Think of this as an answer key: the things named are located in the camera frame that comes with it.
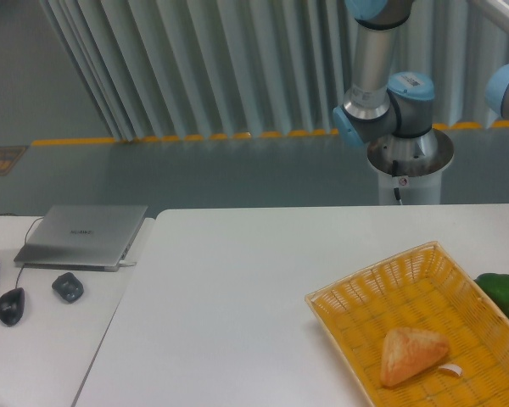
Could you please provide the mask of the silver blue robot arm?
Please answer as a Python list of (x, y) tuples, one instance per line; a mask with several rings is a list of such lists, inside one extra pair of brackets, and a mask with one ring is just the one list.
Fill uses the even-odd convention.
[[(423, 136), (433, 125), (433, 83), (414, 72), (390, 75), (396, 33), (411, 16), (415, 1), (345, 1), (358, 24), (351, 85), (334, 108), (339, 135), (362, 146), (395, 135)], [(509, 1), (468, 1), (509, 34)], [(485, 87), (492, 111), (509, 120), (509, 64), (499, 68)]]

